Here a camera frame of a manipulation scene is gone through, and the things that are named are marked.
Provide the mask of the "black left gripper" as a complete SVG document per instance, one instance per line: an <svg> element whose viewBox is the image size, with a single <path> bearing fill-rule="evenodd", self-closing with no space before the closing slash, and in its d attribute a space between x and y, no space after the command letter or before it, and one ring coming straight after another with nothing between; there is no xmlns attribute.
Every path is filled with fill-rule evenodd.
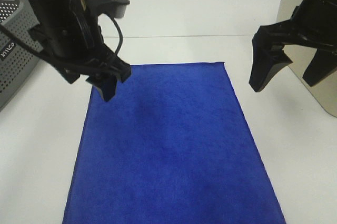
<svg viewBox="0 0 337 224"><path fill-rule="evenodd" d="M105 43L98 17L85 0L29 0L39 24L31 37L43 46L40 58L54 66L69 82L80 75L108 102L116 92L117 80L124 82L131 67L118 56L123 35L117 27L119 43L111 50Z"/></svg>

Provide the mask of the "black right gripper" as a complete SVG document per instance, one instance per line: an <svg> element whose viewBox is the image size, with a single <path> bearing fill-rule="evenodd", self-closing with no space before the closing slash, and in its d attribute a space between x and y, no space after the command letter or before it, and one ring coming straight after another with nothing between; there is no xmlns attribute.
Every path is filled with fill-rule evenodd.
<svg viewBox="0 0 337 224"><path fill-rule="evenodd" d="M249 84L261 92L292 60L286 45L317 48L303 79L313 87L336 72L336 0L303 0L291 20L260 26L252 39L253 63Z"/></svg>

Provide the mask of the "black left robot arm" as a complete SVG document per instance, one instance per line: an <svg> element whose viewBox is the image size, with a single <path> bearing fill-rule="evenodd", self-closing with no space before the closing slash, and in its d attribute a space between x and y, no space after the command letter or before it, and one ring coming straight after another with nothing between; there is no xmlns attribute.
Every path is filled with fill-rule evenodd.
<svg viewBox="0 0 337 224"><path fill-rule="evenodd" d="M126 81L131 67L105 43L100 15L112 22L122 18L128 0L28 0L38 20L29 30L42 45L37 56L52 65L68 82L80 76L94 86L104 101L115 95L118 82Z"/></svg>

